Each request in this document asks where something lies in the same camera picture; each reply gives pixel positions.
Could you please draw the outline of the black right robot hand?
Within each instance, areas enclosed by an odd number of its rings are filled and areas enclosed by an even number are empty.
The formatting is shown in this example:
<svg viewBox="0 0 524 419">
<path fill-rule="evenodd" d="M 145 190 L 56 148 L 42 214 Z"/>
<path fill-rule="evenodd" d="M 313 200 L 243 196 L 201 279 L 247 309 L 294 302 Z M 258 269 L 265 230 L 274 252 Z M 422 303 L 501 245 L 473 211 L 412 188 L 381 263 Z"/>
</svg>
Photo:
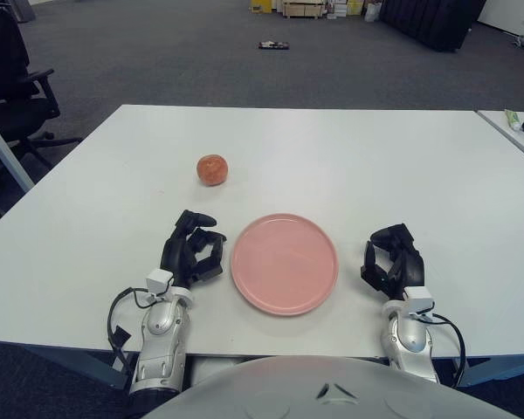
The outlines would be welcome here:
<svg viewBox="0 0 524 419">
<path fill-rule="evenodd" d="M 404 223 L 374 232 L 366 244 L 361 278 L 389 300 L 403 300 L 406 287 L 424 286 L 424 261 Z M 375 248 L 386 251 L 393 265 L 385 271 L 376 263 Z"/>
</svg>

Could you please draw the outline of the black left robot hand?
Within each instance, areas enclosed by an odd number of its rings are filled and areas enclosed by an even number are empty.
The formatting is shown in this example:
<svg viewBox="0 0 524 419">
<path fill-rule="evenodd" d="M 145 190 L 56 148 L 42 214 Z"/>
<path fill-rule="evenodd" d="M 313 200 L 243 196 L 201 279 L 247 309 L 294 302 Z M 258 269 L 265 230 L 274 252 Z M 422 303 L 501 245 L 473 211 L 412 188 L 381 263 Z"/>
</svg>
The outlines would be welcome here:
<svg viewBox="0 0 524 419">
<path fill-rule="evenodd" d="M 189 290 L 195 283 L 210 280 L 223 272 L 222 256 L 226 236 L 208 230 L 215 218 L 184 210 L 162 249 L 161 262 L 146 278 L 148 292 L 169 294 L 170 287 Z"/>
</svg>

